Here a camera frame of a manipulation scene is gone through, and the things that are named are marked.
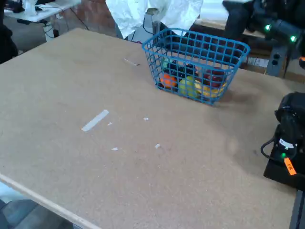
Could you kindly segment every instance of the wire basket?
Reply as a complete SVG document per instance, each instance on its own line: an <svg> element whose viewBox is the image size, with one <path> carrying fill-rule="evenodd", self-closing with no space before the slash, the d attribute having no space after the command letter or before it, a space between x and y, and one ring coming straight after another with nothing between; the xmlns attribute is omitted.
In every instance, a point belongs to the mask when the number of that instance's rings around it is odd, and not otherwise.
<svg viewBox="0 0 305 229"><path fill-rule="evenodd" d="M250 51L242 42L176 28L162 30L142 48L159 89L207 104L224 95Z"/></svg>

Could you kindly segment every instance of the tape strip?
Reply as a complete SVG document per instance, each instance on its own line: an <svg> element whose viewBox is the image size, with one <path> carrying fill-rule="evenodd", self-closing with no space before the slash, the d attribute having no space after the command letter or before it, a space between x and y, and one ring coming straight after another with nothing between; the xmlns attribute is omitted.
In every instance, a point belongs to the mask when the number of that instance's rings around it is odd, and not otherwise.
<svg viewBox="0 0 305 229"><path fill-rule="evenodd" d="M87 123L81 130L82 131L88 131L91 130L96 124L98 124L106 115L109 113L107 110L103 110L100 112L94 119L92 119L90 122Z"/></svg>

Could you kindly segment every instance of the brown table surface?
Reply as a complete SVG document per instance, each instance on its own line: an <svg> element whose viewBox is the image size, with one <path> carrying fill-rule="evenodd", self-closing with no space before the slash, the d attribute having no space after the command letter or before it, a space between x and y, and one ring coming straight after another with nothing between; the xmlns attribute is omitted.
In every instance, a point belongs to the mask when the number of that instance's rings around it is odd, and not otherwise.
<svg viewBox="0 0 305 229"><path fill-rule="evenodd" d="M92 229L288 228L295 190L259 149L304 85L240 69L211 107L156 89L139 44L79 29L0 72L0 180L48 209Z"/></svg>

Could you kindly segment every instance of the orange label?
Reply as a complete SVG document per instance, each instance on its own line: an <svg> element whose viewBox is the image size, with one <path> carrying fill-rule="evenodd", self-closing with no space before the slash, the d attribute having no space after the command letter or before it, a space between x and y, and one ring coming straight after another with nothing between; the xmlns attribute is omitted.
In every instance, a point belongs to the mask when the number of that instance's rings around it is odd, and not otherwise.
<svg viewBox="0 0 305 229"><path fill-rule="evenodd" d="M286 158L284 159L284 163L285 163L285 165L286 165L286 167L287 167L287 169L288 169L289 174L290 174L290 175L295 175L295 174L296 174L296 171L295 171L295 168L293 167L293 165L292 165L290 159L286 157Z"/></svg>

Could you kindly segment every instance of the green light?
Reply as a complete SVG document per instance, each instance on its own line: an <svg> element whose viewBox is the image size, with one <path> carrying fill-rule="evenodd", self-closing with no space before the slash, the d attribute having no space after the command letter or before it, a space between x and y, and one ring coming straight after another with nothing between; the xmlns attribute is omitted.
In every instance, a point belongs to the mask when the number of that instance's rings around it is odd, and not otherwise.
<svg viewBox="0 0 305 229"><path fill-rule="evenodd" d="M270 29L271 29L271 25L270 24L265 25L265 30L270 31Z"/></svg>
<svg viewBox="0 0 305 229"><path fill-rule="evenodd" d="M296 41L296 36L291 36L291 37L290 37L290 40L291 40L292 42L295 42L295 41Z"/></svg>

